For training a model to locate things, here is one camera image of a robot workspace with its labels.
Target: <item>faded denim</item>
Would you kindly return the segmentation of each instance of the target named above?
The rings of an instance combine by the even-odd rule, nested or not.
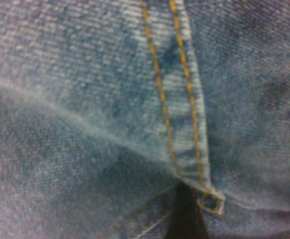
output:
[[[290,1],[0,0],[0,239],[290,238]]]

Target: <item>denim fabric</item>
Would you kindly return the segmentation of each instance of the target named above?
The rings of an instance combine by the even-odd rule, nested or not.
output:
[[[0,239],[290,238],[290,1],[0,0]]]
[[[290,1],[186,0],[206,103],[214,238],[290,232]]]

